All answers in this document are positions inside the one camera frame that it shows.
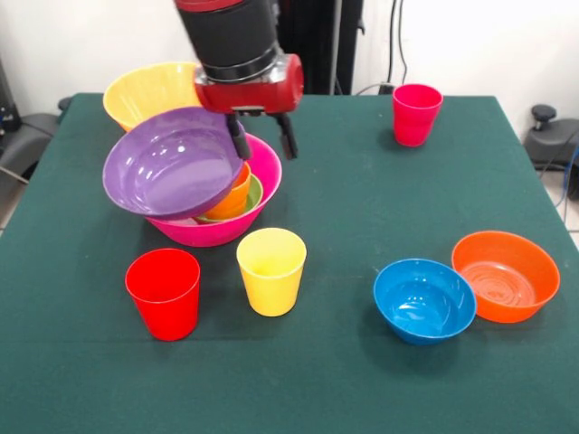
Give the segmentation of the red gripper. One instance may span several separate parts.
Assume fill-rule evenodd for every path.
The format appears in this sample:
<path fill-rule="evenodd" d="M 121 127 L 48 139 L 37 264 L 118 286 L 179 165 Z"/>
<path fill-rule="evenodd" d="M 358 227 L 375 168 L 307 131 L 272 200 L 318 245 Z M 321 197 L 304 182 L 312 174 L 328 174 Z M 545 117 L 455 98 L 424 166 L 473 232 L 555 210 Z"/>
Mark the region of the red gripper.
<path fill-rule="evenodd" d="M 286 158 L 298 157 L 297 141 L 287 114 L 298 106 L 304 91 L 302 63 L 297 54 L 282 54 L 261 76 L 245 82 L 211 81 L 202 67 L 196 67 L 194 85 L 205 109 L 227 114 L 226 126 L 240 159 L 250 159 L 252 152 L 242 124 L 232 113 L 252 111 L 275 114 Z"/>

